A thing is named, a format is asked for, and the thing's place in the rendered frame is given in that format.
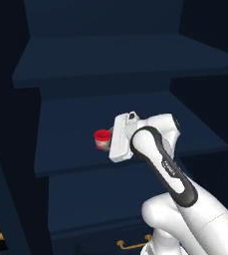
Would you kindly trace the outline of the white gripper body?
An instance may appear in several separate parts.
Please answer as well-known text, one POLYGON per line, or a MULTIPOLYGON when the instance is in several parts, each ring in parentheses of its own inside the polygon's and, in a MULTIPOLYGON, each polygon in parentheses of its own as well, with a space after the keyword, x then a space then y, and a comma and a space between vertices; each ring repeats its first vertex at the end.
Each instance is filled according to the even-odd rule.
POLYGON ((115 117, 109 158, 112 162, 121 162, 132 158, 129 140, 137 129, 139 116, 126 113, 115 117))

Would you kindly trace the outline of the red-lidded jam jar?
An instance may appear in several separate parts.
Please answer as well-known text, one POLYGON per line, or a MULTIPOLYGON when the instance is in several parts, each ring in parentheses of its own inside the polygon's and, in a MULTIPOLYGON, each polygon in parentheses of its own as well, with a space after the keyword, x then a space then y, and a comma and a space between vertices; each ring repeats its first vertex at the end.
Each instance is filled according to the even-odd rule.
POLYGON ((111 146, 112 132, 109 129, 98 129, 94 133, 96 147, 101 150, 108 150, 111 146))

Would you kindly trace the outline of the navy cabinet shelf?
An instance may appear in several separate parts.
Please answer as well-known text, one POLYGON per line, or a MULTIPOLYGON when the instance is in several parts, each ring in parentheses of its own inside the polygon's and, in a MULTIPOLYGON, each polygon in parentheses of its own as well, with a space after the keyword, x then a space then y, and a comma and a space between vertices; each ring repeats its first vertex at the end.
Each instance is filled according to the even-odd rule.
POLYGON ((228 53, 178 34, 33 38, 13 74, 17 89, 79 77, 228 74, 228 53))
POLYGON ((174 114, 181 136, 180 156, 224 151, 228 144, 170 92, 44 101, 35 158, 39 177, 67 171, 110 166, 109 156, 98 149, 94 132, 111 128, 114 118, 136 112, 141 118, 174 114))

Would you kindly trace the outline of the navy cabinet door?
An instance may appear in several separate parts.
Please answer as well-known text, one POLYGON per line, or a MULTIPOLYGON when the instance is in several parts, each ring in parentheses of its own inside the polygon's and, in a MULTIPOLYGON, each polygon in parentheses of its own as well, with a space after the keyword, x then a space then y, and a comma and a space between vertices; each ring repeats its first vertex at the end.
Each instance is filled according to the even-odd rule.
POLYGON ((0 166, 0 232, 8 250, 2 255, 32 255, 0 166))

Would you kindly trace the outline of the navy drawer front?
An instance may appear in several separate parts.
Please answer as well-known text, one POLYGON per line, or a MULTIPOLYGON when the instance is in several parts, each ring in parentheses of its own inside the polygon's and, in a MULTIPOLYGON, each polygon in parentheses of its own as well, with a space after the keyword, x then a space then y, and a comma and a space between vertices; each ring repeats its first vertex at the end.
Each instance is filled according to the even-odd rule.
POLYGON ((140 217, 53 234, 53 255, 139 255, 153 229, 140 217))

